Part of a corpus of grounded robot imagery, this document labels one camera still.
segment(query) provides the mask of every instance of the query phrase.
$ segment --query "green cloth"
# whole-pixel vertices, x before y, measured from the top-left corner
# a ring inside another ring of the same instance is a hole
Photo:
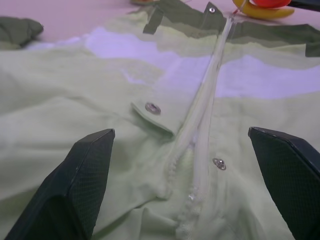
[[[0,52],[0,239],[74,142],[112,128],[92,239],[293,240],[248,129],[320,150],[319,39],[160,0],[71,45]]]
[[[43,30],[39,22],[29,18],[0,16],[0,50],[23,48]]]

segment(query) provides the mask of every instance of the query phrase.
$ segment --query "banana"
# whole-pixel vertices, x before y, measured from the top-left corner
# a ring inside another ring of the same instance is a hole
[[[279,18],[290,16],[295,12],[293,8],[272,9],[272,8],[259,7],[249,2],[249,0],[232,0],[232,1],[242,13],[255,19],[279,19]]]

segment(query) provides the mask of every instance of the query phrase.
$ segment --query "snap button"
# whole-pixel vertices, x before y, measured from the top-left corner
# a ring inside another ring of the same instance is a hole
[[[210,8],[209,8],[209,12],[210,12],[210,13],[214,14],[215,11],[216,11],[216,9],[215,9],[214,7],[210,7]]]
[[[145,109],[154,115],[160,115],[161,114],[161,109],[157,105],[153,104],[152,102],[147,102],[145,104]]]
[[[222,159],[219,159],[219,158],[214,158],[213,159],[213,163],[214,165],[217,166],[218,169],[224,171],[227,169],[227,166],[225,164],[225,161],[223,161]]]

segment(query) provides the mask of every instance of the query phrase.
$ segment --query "white zipper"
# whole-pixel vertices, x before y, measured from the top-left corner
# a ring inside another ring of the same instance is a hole
[[[227,18],[223,32],[218,38],[214,56],[212,56],[208,69],[204,75],[204,81],[201,86],[201,90],[199,91],[197,101],[191,108],[191,115],[188,117],[185,126],[181,130],[181,134],[178,136],[175,149],[176,151],[172,158],[172,169],[175,171],[176,162],[181,154],[187,149],[198,129],[193,161],[193,188],[189,195],[189,201],[186,205],[185,211],[182,213],[184,216],[189,215],[190,220],[188,221],[188,217],[183,217],[179,227],[177,228],[177,237],[180,239],[193,239],[191,230],[193,229],[193,225],[200,214],[201,207],[199,207],[199,205],[201,205],[203,200],[206,198],[210,184],[210,176],[208,173],[210,122],[219,68],[222,62],[227,37],[232,27],[232,22],[232,18]]]
[[[225,43],[229,34],[229,31],[232,26],[232,19],[228,18],[226,20],[224,29],[220,37],[218,38],[216,48],[214,51],[214,55],[212,56],[208,68],[204,75],[204,81],[201,85],[201,89],[199,91],[199,97],[197,97],[197,101],[191,107],[191,114],[185,121],[185,125],[180,130],[180,134],[177,136],[177,142],[174,147],[174,151],[170,154],[169,159],[171,159],[169,169],[172,171],[169,173],[169,182],[174,180],[174,172],[176,170],[176,164],[180,156],[187,149],[189,143],[197,132],[197,128],[200,125],[200,121],[204,116],[208,103],[210,101],[210,97],[215,95],[216,83],[217,83],[217,70],[220,67],[223,50],[225,47]],[[198,174],[194,177],[194,182],[197,183],[196,179]]]
[[[216,86],[218,80],[219,69],[221,66],[223,52],[227,41],[228,34],[230,32],[233,23],[233,18],[228,18],[221,34],[220,42],[218,43],[215,55],[215,61],[212,66],[212,74],[209,76],[210,95],[206,105],[203,118],[198,128],[198,140],[195,144],[194,153],[194,171],[193,171],[193,186],[197,188],[198,201],[205,199],[206,193],[208,192],[209,185],[209,134],[210,134],[210,122],[213,111],[213,105],[216,95]]]

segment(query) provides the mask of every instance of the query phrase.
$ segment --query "pink table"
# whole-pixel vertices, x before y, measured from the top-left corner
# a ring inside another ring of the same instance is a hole
[[[235,10],[232,0],[211,1],[225,14]],[[203,11],[208,2],[209,0],[188,0],[187,4]],[[112,17],[138,8],[131,5],[130,0],[1,0],[0,5],[0,16],[32,18],[42,23],[44,32],[41,40],[44,42],[81,36]],[[319,19],[320,12],[296,9],[292,16],[277,23],[310,24],[320,29]]]

